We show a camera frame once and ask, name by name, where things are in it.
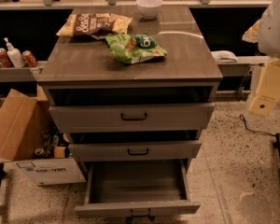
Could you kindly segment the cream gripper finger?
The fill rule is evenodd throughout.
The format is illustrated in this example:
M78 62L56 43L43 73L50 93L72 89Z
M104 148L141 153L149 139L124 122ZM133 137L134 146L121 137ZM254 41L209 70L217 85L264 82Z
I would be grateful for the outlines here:
M250 96L248 98L248 111L256 116L266 117L276 107L277 102L268 97Z

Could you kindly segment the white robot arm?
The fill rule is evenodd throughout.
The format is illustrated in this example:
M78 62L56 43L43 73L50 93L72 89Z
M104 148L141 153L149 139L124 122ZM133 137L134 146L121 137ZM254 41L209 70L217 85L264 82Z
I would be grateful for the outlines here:
M258 42L259 51L269 60L252 71L249 113L266 117L280 101L280 0L273 0L261 18L243 35L243 40Z

